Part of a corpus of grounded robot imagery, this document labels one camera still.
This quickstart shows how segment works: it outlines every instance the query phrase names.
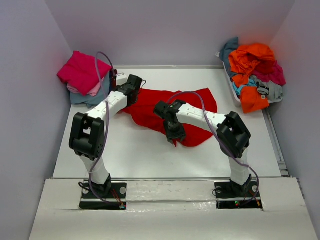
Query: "stack of folded clothes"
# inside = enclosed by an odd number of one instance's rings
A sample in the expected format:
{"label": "stack of folded clothes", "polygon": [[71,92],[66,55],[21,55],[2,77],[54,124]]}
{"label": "stack of folded clothes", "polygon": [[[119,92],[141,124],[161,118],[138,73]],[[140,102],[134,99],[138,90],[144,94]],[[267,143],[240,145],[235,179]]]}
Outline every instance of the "stack of folded clothes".
{"label": "stack of folded clothes", "polygon": [[96,71],[95,58],[74,51],[72,57],[57,73],[61,82],[66,83],[66,87],[70,91],[72,104],[85,103],[90,108],[100,104],[105,99],[102,88],[106,93],[110,92],[111,66],[98,60],[98,69],[102,86]]}
{"label": "stack of folded clothes", "polygon": [[282,101],[284,72],[267,45],[239,46],[239,38],[235,37],[224,45],[219,58],[224,62],[244,113],[264,109],[269,101]]}

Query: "white table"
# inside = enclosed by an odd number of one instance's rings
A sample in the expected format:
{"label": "white table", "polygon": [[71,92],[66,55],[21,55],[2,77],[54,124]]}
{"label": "white table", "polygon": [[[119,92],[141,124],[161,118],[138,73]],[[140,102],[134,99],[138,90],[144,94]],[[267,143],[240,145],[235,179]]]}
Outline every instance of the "white table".
{"label": "white table", "polygon": [[260,209],[217,210],[212,181],[128,181],[127,210],[81,210],[77,179],[47,180],[30,240],[317,240],[295,178],[260,179]]}
{"label": "white table", "polygon": [[[244,114],[234,106],[223,69],[120,69],[119,72],[147,80],[146,89],[175,92],[209,88],[218,113],[237,112],[251,132],[248,161],[253,169],[260,177],[281,177],[262,111]],[[73,117],[86,111],[85,105],[73,105],[70,109],[55,179],[88,177],[83,162],[69,148]],[[186,148],[180,144],[174,147],[165,135],[136,125],[126,113],[111,119],[103,158],[113,179],[230,177],[229,161],[214,137],[197,147]]]}

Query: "white wall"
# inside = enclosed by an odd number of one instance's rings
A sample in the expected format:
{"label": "white wall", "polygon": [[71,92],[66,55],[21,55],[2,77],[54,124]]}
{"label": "white wall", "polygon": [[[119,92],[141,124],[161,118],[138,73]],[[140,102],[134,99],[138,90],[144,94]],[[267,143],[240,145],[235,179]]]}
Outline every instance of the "white wall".
{"label": "white wall", "polygon": [[0,239],[27,240],[70,104],[70,48],[43,0],[0,1]]}
{"label": "white wall", "polygon": [[72,50],[115,65],[220,65],[234,36],[269,44],[295,0],[45,0]]}
{"label": "white wall", "polygon": [[289,172],[300,178],[320,237],[320,1],[297,0],[272,41],[287,85],[270,113]]}

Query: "magenta cloth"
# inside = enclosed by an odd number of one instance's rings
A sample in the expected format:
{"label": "magenta cloth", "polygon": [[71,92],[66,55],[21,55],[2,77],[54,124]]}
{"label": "magenta cloth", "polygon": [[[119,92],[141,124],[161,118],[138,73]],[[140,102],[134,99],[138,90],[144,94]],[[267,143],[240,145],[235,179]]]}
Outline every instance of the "magenta cloth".
{"label": "magenta cloth", "polygon": [[[72,93],[74,93],[74,94],[78,94],[78,93],[79,93],[79,91],[78,91],[75,87],[71,86],[70,83],[68,83],[68,84],[66,85],[66,87],[68,88],[68,90],[69,90],[70,92],[72,92]],[[94,97],[94,96],[97,95],[97,93],[99,92],[100,87],[101,87],[101,84],[100,84],[100,82],[98,82],[98,84],[95,85],[95,87],[92,88],[91,91],[88,92],[87,94],[88,94],[88,95],[91,95],[92,97]]]}
{"label": "magenta cloth", "polygon": [[[98,60],[98,68],[101,77],[104,77],[110,71],[111,66]],[[83,96],[88,94],[99,83],[95,58],[79,51],[73,52],[72,57],[57,73],[57,76],[61,82],[70,84]]]}
{"label": "magenta cloth", "polygon": [[285,85],[286,79],[284,76],[284,71],[283,71],[282,67],[279,66],[278,61],[275,61],[272,69],[273,69],[273,73],[270,73],[270,74],[262,74],[261,72],[254,70],[252,75],[256,75],[256,77],[259,80],[261,80],[262,82],[265,82],[265,83],[272,81],[275,84],[278,84],[280,86]]}

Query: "blue cloth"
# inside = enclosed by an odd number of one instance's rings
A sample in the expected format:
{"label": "blue cloth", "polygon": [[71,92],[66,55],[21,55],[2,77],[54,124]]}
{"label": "blue cloth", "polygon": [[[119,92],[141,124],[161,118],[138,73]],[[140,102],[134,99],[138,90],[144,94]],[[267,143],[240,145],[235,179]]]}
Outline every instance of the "blue cloth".
{"label": "blue cloth", "polygon": [[234,88],[235,93],[240,96],[241,95],[241,90],[245,87],[245,86],[251,86],[251,87],[256,87],[257,84],[256,82],[250,77],[249,78],[249,82],[245,85],[241,85],[240,87],[237,87],[235,82],[232,83],[232,86]]}
{"label": "blue cloth", "polygon": [[104,77],[104,81],[98,93],[95,96],[91,96],[88,94],[83,96],[81,93],[70,92],[70,101],[72,104],[85,103],[88,108],[91,108],[93,105],[95,106],[99,105],[105,99],[104,92],[102,91],[102,87],[107,94],[110,92],[110,72],[108,72]]}
{"label": "blue cloth", "polygon": [[221,61],[224,62],[224,66],[225,66],[226,72],[228,73],[230,78],[232,78],[232,77],[234,77],[235,75],[238,74],[238,73],[235,73],[235,72],[231,71],[231,66],[230,66],[230,62],[229,62],[230,53],[232,53],[234,50],[237,50],[238,47],[239,47],[239,38],[238,37],[234,37],[234,38],[230,39],[223,46],[223,48],[220,50],[219,58],[220,58]]}

